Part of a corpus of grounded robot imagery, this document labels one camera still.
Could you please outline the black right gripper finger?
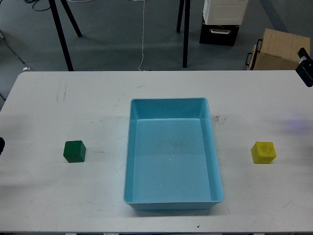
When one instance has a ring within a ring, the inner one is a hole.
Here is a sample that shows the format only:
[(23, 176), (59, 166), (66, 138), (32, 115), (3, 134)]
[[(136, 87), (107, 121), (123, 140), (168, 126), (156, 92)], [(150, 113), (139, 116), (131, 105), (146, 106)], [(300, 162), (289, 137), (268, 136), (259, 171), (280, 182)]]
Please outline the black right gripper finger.
[(300, 76), (300, 78), (307, 87), (312, 87), (313, 60), (310, 58), (304, 47), (302, 47), (297, 54), (300, 58), (300, 61), (295, 71), (297, 72), (297, 74)]

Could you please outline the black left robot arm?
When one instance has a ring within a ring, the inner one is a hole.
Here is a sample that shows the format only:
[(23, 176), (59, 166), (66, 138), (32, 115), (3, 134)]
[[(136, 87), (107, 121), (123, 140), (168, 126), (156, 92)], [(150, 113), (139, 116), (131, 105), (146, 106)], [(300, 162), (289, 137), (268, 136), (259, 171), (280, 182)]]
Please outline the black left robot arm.
[(2, 154), (4, 150), (4, 147), (5, 147), (5, 140), (2, 137), (0, 137), (0, 155)]

